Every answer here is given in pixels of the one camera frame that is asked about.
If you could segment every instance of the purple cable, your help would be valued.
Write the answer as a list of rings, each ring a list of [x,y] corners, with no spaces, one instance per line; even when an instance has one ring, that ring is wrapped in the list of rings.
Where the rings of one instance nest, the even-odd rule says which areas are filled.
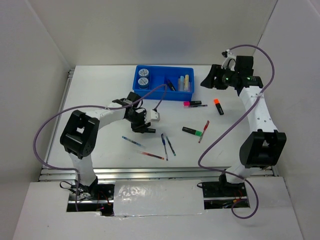
[[[234,210],[234,207],[236,204],[240,203],[240,202],[243,202],[245,201],[244,199],[243,200],[240,200],[240,201],[237,201],[235,202],[232,206],[231,206],[231,211],[233,213],[233,215],[235,215],[237,218],[239,219],[249,219],[251,218],[253,215],[256,214],[257,210],[258,210],[258,207],[259,207],[259,198],[258,198],[258,194],[257,194],[257,191],[255,190],[254,186],[251,184],[251,182],[249,182],[247,179],[244,179],[242,176],[240,175],[237,175],[237,174],[234,174],[232,172],[229,172],[229,171],[225,171],[225,170],[221,170],[221,169],[217,169],[217,168],[214,168],[214,167],[209,167],[209,166],[203,166],[201,165],[201,161],[202,159],[204,158],[204,156],[218,143],[221,141],[221,139],[223,139],[228,133],[231,132],[232,129],[234,129],[251,111],[252,109],[255,108],[255,106],[258,104],[259,102],[259,99],[261,97],[261,94],[270,86],[270,84],[273,82],[274,80],[274,77],[275,77],[275,65],[274,63],[272,62],[271,58],[269,57],[269,55],[264,51],[262,50],[260,47],[258,46],[255,46],[255,45],[251,45],[251,44],[242,44],[242,45],[237,45],[237,46],[234,46],[232,48],[230,48],[229,50],[233,50],[233,49],[237,49],[237,48],[240,48],[240,47],[251,47],[251,48],[254,48],[254,49],[258,49],[260,52],[262,52],[266,58],[269,60],[270,64],[271,64],[271,68],[272,68],[272,76],[271,76],[271,79],[270,81],[267,83],[267,85],[265,85],[262,90],[260,91],[260,94],[258,95],[258,97],[256,98],[254,104],[248,109],[248,111],[246,111],[242,117],[240,117],[238,119],[238,121],[236,121],[231,127],[229,127],[217,140],[214,141],[214,143],[212,143],[204,152],[203,154],[200,156],[199,160],[198,160],[198,166],[200,168],[203,168],[203,169],[207,169],[207,170],[210,170],[210,171],[215,171],[215,172],[220,172],[220,173],[224,173],[224,174],[230,174],[232,176],[235,176],[239,179],[242,179],[244,180],[246,183],[249,184],[249,186],[252,188],[253,190],[253,193],[255,195],[255,198],[256,198],[256,206],[255,206],[255,209],[254,211],[248,215],[248,216],[239,216],[235,213],[235,210]]]
[[[145,99],[147,96],[149,96],[150,94],[152,94],[154,91],[156,91],[157,89],[159,88],[162,88],[164,87],[164,92],[163,92],[163,95],[159,101],[159,103],[155,106],[154,110],[156,110],[160,103],[162,102],[162,100],[165,98],[166,96],[166,93],[167,93],[167,85],[166,84],[162,84],[162,85],[159,85],[157,86],[156,88],[152,89],[150,92],[148,92],[146,95],[144,95],[143,97],[139,98],[138,100],[130,103],[129,105],[125,105],[125,106],[121,106],[121,107],[108,107],[107,109],[108,110],[120,110],[120,109],[126,109],[126,108],[129,108],[135,104],[137,104],[138,102],[140,102],[141,100]],[[50,168],[50,169],[55,169],[55,170],[62,170],[62,171],[75,171],[76,174],[77,174],[77,177],[78,177],[78,181],[76,181],[76,189],[75,189],[75,209],[76,211],[78,212],[79,209],[78,209],[78,193],[79,193],[79,182],[80,182],[80,179],[81,179],[81,176],[80,176],[80,173],[78,171],[78,169],[74,168],[74,167],[57,167],[57,166],[52,166],[48,163],[46,163],[44,160],[42,160],[42,158],[39,156],[38,152],[37,152],[37,139],[38,139],[38,136],[39,134],[41,133],[41,131],[43,130],[43,128],[53,119],[55,119],[56,117],[58,117],[59,115],[65,113],[65,112],[68,112],[68,111],[71,111],[71,110],[74,110],[74,109],[81,109],[81,108],[97,108],[97,109],[106,109],[105,106],[99,106],[99,105],[80,105],[80,106],[73,106],[73,107],[70,107],[70,108],[67,108],[65,110],[62,110],[58,113],[56,113],[55,115],[53,115],[52,117],[50,117],[48,120],[46,120],[41,126],[40,128],[38,129],[38,131],[36,132],[35,136],[34,136],[34,139],[33,139],[33,153],[36,157],[36,159],[43,165],[45,165],[46,167]]]

